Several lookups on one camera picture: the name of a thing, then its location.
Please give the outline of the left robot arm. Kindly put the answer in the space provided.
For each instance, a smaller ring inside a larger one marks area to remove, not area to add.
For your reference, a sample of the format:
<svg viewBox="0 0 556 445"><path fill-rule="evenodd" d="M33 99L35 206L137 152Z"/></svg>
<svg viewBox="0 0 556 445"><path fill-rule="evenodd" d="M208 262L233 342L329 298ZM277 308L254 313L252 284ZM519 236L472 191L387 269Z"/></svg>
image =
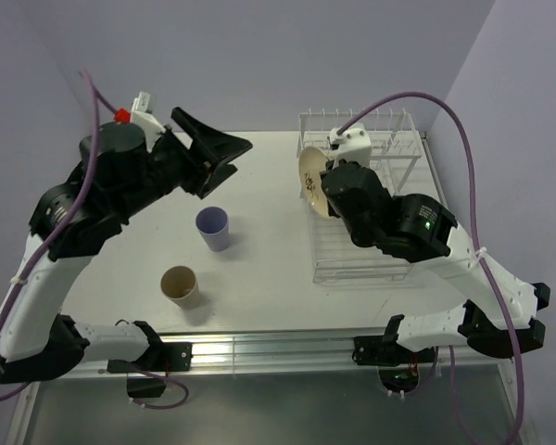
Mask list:
<svg viewBox="0 0 556 445"><path fill-rule="evenodd" d="M163 342L148 323L83 324L61 309L82 271L134 215L176 189L208 196L252 147L180 108L171 117L189 144L169 126L148 138L134 122L98 124L80 142L82 159L69 178L40 198L0 307L0 384L54 380L84 362L126 362L141 370L160 363Z"/></svg>

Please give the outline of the cream floral plate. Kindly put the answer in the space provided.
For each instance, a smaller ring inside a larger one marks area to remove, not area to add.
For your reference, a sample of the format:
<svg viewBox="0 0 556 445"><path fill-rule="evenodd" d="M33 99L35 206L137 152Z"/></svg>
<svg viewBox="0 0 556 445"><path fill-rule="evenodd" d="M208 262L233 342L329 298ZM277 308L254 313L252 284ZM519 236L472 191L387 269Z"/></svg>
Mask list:
<svg viewBox="0 0 556 445"><path fill-rule="evenodd" d="M329 219L329 205L322 191L321 174L329 170L333 162L318 147L308 146L298 158L298 175L304 198L322 218Z"/></svg>

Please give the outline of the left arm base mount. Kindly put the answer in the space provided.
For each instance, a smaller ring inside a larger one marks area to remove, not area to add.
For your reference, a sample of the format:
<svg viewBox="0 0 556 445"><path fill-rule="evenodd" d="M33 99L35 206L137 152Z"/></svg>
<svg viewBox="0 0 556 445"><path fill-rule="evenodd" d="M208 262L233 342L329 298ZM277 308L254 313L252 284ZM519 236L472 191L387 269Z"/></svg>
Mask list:
<svg viewBox="0 0 556 445"><path fill-rule="evenodd" d="M156 351L147 351L135 362L110 360L107 372L110 374L187 372L191 368L193 344L191 342L163 342Z"/></svg>

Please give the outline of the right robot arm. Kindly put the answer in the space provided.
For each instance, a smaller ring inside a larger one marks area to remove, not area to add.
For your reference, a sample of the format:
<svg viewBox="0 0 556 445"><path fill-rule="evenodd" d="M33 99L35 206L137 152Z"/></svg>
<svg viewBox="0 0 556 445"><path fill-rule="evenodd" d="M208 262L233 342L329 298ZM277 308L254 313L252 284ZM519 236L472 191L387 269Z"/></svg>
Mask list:
<svg viewBox="0 0 556 445"><path fill-rule="evenodd" d="M441 346L466 345L497 359L543 347L546 327L536 315L548 307L550 288L524 282L490 258L436 199L393 196L376 172L356 162L325 161L319 178L329 213L355 246L430 271L463 297L450 310L391 317L382 337L389 361Z"/></svg>

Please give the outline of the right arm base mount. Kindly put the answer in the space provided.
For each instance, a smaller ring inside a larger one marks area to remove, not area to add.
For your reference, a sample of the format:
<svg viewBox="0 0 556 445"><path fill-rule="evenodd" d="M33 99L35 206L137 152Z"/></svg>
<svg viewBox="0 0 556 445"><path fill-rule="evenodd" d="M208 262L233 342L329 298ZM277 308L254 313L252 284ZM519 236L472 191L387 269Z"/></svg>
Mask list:
<svg viewBox="0 0 556 445"><path fill-rule="evenodd" d="M397 367L402 364L432 363L434 348L411 351L397 343L398 335L356 336L352 361L359 366Z"/></svg>

